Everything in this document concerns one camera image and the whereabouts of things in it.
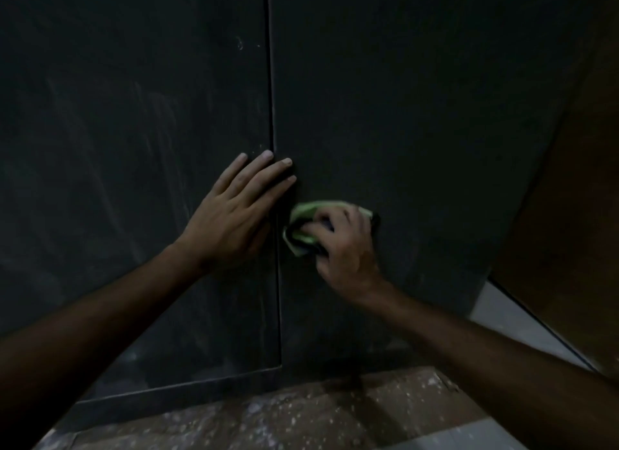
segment left hand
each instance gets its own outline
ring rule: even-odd
[[[251,257],[264,243],[269,210],[297,180],[290,176],[265,192],[292,166],[290,158],[270,164],[272,158],[267,150],[243,168],[247,155],[236,157],[174,243],[203,273]]]

